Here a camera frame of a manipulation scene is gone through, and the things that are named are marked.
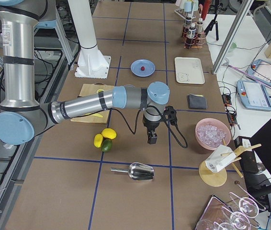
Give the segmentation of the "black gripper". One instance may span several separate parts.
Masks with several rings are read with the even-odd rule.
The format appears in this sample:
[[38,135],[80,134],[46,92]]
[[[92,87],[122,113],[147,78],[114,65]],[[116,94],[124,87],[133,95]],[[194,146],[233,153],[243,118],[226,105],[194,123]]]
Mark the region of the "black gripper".
[[158,107],[149,105],[143,115],[143,125],[147,128],[147,142],[148,144],[156,144],[157,133],[156,128],[161,122],[166,125],[168,122],[177,127],[177,112],[173,106],[165,106],[163,111],[160,111]]

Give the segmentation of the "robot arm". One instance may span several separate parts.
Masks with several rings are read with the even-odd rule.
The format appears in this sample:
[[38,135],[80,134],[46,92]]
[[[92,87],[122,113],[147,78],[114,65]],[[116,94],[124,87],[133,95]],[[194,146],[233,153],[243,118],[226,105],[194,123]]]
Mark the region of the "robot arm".
[[0,0],[5,98],[0,103],[0,140],[21,145],[63,120],[111,108],[144,111],[148,136],[164,117],[169,87],[160,81],[147,88],[115,86],[70,101],[39,103],[34,96],[34,28],[56,11],[48,0]]

